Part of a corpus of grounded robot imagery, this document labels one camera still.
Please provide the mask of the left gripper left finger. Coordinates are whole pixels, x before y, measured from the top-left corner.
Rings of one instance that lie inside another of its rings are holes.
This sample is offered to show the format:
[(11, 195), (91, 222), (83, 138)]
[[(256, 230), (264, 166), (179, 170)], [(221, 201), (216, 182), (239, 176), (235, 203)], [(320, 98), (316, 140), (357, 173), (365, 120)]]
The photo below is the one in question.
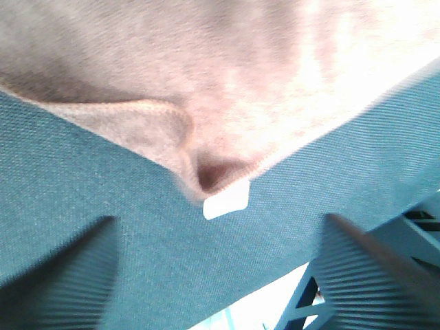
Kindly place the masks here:
[(1, 328), (98, 329), (117, 272), (117, 219), (101, 217), (1, 285)]

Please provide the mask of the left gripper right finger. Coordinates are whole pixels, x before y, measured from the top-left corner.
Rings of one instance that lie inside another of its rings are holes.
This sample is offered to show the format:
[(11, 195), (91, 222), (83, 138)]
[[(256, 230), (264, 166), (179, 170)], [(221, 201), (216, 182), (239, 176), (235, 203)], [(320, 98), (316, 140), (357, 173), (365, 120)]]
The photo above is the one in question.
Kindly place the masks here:
[(324, 218), (316, 279), (337, 329), (439, 328), (439, 280), (338, 214)]

